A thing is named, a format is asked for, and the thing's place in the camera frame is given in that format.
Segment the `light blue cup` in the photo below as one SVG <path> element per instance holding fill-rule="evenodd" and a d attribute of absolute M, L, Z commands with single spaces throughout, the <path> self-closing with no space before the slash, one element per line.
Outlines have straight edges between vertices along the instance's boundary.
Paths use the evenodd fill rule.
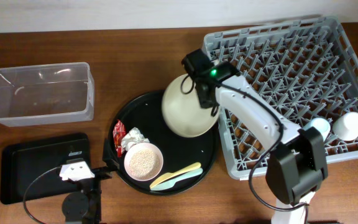
<path fill-rule="evenodd" d="M 304 130 L 307 130 L 310 128 L 317 129 L 320 132 L 320 134 L 322 135 L 323 141 L 326 140 L 326 138 L 328 137 L 328 134 L 331 130 L 330 123 L 327 120 L 325 120 L 324 118 L 313 118 L 303 127 Z"/>

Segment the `small pink bowl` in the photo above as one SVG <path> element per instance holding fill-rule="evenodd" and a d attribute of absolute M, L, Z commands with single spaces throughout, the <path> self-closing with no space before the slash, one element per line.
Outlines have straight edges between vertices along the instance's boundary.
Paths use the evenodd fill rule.
<path fill-rule="evenodd" d="M 163 167 L 161 150 L 151 143 L 140 143 L 131 147 L 124 158 L 124 168 L 130 178 L 148 181 L 155 178 Z"/>

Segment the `large beige bowl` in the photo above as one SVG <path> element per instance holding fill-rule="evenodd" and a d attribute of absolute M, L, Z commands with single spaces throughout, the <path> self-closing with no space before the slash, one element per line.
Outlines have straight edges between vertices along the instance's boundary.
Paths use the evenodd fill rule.
<path fill-rule="evenodd" d="M 211 109 L 202 109 L 196 90 L 187 74 L 174 79 L 164 91 L 162 114 L 167 126 L 184 138 L 195 138 L 210 130 L 219 115 L 211 115 Z"/>

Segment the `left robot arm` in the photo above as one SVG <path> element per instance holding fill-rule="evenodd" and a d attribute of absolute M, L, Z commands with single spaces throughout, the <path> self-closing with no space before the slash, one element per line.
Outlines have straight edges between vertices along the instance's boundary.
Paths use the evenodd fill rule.
<path fill-rule="evenodd" d="M 101 223 L 101 182 L 112 178 L 119 164 L 107 139 L 104 140 L 104 167 L 91 169 L 84 159 L 74 159 L 62 166 L 59 176 L 78 187 L 62 203 L 65 223 Z"/>

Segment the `white cup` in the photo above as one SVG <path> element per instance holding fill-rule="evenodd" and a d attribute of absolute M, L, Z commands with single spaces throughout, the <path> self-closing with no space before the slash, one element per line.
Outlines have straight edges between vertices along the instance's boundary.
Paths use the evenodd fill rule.
<path fill-rule="evenodd" d="M 333 133 L 343 141 L 353 141 L 358 137 L 358 113 L 349 112 L 333 124 Z"/>

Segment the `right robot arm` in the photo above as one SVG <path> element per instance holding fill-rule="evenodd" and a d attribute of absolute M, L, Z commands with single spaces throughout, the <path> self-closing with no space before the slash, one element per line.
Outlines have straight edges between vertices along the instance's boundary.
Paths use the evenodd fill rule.
<path fill-rule="evenodd" d="M 272 223 L 307 223 L 309 202 L 328 176 L 321 131 L 302 129 L 280 115 L 229 62 L 206 61 L 185 69 L 202 108 L 227 108 L 264 147 L 256 164 L 268 160 L 266 182 L 281 205 L 256 198 L 274 210 Z"/>

